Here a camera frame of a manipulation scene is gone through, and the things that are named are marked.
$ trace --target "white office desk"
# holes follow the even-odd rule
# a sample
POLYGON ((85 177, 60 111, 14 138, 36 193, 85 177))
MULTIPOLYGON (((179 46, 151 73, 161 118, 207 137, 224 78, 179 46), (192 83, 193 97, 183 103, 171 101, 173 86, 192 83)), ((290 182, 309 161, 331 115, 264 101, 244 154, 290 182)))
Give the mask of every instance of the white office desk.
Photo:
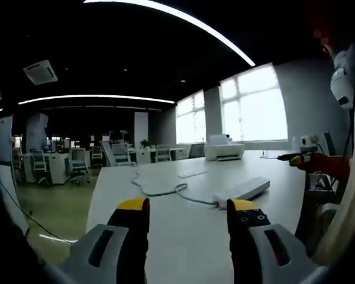
MULTIPOLYGON (((33 161, 31 153, 21 154, 24 159, 24 170, 26 181, 30 183, 36 182, 33 174, 33 161)), ((66 183, 69 178, 69 164, 66 164, 66 159, 69 158, 68 153, 44 153, 44 156, 49 159, 51 181, 55 185, 66 183)))
MULTIPOLYGON (((277 156, 285 151, 269 151, 277 156)), ((170 191, 187 182, 182 194, 212 201, 211 192, 255 176, 270 179, 270 188, 254 200, 271 223, 280 223, 294 233, 304 197, 305 172, 287 162, 261 159, 262 151, 245 151, 243 160, 206 162, 205 158, 139 166, 139 183, 147 192, 170 191), (208 173, 180 179, 191 171, 208 173)), ((135 167, 101 169, 89 208, 87 231, 106 224, 122 201, 141 196, 130 183, 135 167)), ((234 283, 226 211, 196 204, 174 195, 150 198, 148 283, 234 283)))

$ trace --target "bright window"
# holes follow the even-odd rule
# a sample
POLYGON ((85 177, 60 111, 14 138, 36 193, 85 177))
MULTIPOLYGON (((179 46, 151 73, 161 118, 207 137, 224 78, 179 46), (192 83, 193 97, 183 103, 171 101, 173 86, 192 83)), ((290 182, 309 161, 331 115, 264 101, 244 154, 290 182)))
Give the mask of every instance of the bright window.
POLYGON ((201 91, 177 103, 176 142, 197 143, 205 140, 205 103, 201 91))
POLYGON ((71 148, 80 148, 80 141, 71 141, 71 148))
POLYGON ((285 108, 271 64, 221 82, 222 127, 233 141, 288 139, 285 108))
POLYGON ((14 137, 14 147, 15 148, 21 148, 21 140, 22 140, 22 136, 15 136, 14 137))

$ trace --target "white cable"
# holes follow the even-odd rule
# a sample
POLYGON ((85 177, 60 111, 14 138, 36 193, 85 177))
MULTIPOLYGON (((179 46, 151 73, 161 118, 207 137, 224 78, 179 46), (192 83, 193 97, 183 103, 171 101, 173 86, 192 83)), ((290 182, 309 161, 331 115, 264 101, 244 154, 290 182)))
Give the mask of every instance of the white cable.
POLYGON ((198 199, 193 199, 193 198, 189 198, 186 196, 183 196, 180 191, 187 189, 188 188, 188 184, 187 183, 180 183, 177 186, 174 187, 174 189, 172 191, 167 191, 167 192, 162 192, 162 193, 147 193, 144 191, 143 187, 136 182, 136 180, 140 177, 140 173, 138 171, 138 166, 135 165, 135 167, 137 167, 137 171, 135 172, 136 176, 134 178, 132 178, 131 183, 133 185, 138 186, 142 193, 148 197, 157 197, 157 196, 165 196, 165 195, 170 195, 170 194, 174 194, 177 193, 181 198, 184 198, 186 200, 192 201, 192 202, 196 202, 196 203, 200 203, 200 204, 206 204, 206 205, 216 205, 218 206, 218 202, 208 202, 208 201, 202 201, 202 200, 198 200, 198 199))

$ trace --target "white printer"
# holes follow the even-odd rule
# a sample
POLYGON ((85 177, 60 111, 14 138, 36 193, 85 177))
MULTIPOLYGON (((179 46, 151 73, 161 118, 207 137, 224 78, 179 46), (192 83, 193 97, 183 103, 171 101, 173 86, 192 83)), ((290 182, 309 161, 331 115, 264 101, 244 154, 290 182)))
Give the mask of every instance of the white printer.
POLYGON ((204 146, 206 161, 227 161, 242 159, 243 144, 234 144, 225 134, 211 135, 204 146))

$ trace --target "green floor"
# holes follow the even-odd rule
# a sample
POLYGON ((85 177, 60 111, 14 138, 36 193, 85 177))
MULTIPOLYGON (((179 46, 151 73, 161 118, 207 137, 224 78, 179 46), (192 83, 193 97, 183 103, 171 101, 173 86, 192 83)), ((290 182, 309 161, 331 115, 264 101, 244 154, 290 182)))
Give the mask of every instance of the green floor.
MULTIPOLYGON (((51 233, 65 240, 77 240, 85 233, 98 172, 90 170, 90 183, 80 185, 72 182, 48 187, 18 184, 18 199, 23 210, 51 233)), ((40 235, 51 235, 31 220, 28 224, 27 238, 35 251, 49 264, 62 263, 70 253, 70 245, 44 238, 40 235)))

